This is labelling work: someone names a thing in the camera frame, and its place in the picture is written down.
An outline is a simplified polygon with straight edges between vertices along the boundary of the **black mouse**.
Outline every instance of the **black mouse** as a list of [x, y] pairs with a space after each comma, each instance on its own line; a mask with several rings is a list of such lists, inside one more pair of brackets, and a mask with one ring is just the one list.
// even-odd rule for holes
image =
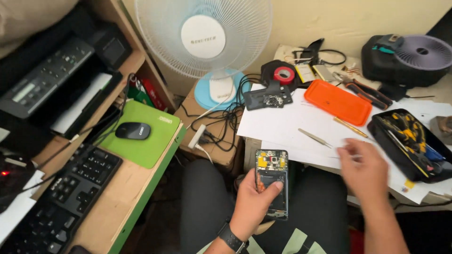
[[142, 122], [123, 122], [115, 131], [118, 138], [144, 140], [149, 137], [151, 127]]

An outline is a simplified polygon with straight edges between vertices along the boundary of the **green mouse pad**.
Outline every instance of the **green mouse pad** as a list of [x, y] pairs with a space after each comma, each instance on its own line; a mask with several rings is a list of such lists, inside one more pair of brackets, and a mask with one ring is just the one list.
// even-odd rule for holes
[[116, 137], [113, 132], [100, 146], [140, 166], [151, 169], [172, 140], [179, 127], [180, 119], [133, 100], [126, 103], [123, 112], [117, 127], [123, 122], [146, 123], [151, 127], [149, 137], [144, 140], [124, 139]]

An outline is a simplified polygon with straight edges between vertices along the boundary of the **disassembled smartphone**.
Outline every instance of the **disassembled smartphone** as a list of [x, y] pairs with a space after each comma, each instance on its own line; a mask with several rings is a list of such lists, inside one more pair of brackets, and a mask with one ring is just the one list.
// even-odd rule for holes
[[284, 150], [256, 151], [256, 188], [262, 193], [273, 182], [284, 183], [281, 193], [273, 200], [267, 216], [279, 220], [287, 220], [289, 214], [289, 195], [287, 180], [287, 164], [289, 156]]

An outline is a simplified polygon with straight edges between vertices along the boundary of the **fan grille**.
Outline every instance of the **fan grille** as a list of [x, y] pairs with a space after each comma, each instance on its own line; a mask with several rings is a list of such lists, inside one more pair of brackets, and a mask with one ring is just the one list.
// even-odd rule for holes
[[[135, 12], [153, 53], [178, 73], [193, 78], [208, 72], [224, 78], [244, 70], [261, 54], [272, 24], [270, 0], [135, 0]], [[226, 34], [223, 51], [210, 59], [191, 55], [182, 44], [184, 22], [199, 14], [216, 19]]]
[[405, 65], [418, 70], [436, 71], [452, 65], [452, 47], [428, 35], [404, 36], [403, 45], [395, 57]]

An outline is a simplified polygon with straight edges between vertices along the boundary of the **wristwatch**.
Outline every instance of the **wristwatch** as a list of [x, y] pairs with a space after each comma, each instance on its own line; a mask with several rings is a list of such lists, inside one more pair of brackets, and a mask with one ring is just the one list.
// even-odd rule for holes
[[250, 241], [242, 242], [237, 236], [232, 233], [229, 227], [229, 221], [226, 221], [223, 227], [218, 232], [218, 237], [221, 238], [236, 254], [241, 253], [248, 248]]

